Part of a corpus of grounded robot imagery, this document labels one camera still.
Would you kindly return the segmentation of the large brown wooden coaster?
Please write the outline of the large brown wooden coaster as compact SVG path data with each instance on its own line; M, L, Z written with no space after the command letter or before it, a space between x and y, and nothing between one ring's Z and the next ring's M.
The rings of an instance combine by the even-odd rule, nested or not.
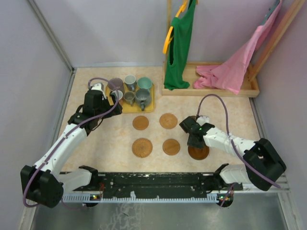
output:
M207 158L209 155L209 152L210 152L210 149L207 146L204 146L204 148L202 149L191 147L191 146L188 147L188 153L190 157L198 161L201 161Z

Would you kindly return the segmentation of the pink mug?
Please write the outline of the pink mug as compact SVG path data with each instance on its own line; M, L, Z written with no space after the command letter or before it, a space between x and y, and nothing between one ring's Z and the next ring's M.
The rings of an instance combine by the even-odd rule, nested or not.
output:
M123 93L122 93L122 91L120 91L120 90L113 91L111 94L114 95L118 99L118 103L122 106L123 105Z

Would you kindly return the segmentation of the small orange wooden coaster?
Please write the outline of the small orange wooden coaster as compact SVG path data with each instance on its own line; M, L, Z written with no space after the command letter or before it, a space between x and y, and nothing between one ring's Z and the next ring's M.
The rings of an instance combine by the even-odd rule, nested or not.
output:
M174 156L180 151L180 143L175 139L167 139L163 143L163 151L169 156Z

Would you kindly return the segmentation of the dark speckled grey mug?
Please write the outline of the dark speckled grey mug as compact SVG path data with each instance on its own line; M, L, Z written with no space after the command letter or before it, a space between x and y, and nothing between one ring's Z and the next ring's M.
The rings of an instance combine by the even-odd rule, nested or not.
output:
M152 102L151 93L145 89L138 89L135 93L135 103L145 111L145 108Z

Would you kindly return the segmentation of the light wooden coaster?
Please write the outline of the light wooden coaster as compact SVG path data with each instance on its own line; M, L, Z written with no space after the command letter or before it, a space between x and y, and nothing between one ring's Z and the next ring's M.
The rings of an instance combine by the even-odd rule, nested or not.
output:
M145 130L149 125L149 120L147 117L140 115L134 118L132 125L136 130Z

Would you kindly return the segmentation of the teal mug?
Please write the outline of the teal mug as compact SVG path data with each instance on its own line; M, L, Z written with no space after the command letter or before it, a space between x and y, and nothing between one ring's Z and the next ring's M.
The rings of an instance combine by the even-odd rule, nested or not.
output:
M150 90L153 85L153 82L148 77L141 77L138 79L137 85L140 89Z

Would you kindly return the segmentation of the large woven rattan coaster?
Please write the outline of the large woven rattan coaster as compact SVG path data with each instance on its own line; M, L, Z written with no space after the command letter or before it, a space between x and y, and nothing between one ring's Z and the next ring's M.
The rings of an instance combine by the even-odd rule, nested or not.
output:
M149 139L139 138L133 142L131 149L136 157L146 158L151 154L153 145Z

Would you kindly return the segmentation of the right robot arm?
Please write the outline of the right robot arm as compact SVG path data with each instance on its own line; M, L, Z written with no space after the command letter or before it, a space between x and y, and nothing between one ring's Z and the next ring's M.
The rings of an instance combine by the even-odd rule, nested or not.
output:
M220 170L214 178L217 188L224 190L233 183L251 183L262 191L272 186L280 188L276 181L285 172L286 165L269 140L236 137L210 124L206 116L189 116L179 125L189 135L189 147L219 149L242 161L242 164L228 164Z

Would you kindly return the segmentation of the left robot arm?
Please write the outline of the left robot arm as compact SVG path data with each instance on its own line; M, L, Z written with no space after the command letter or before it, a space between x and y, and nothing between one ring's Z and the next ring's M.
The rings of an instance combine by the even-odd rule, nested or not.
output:
M21 169L23 203L26 207L30 207L27 201L31 200L36 206L53 208L65 193L84 186L89 190L99 186L98 171L92 167L80 166L67 174L60 172L74 150L104 119L122 113L119 90L109 97L113 104L109 103L103 84L90 86L84 96L84 103L70 117L59 139L33 166L26 165Z

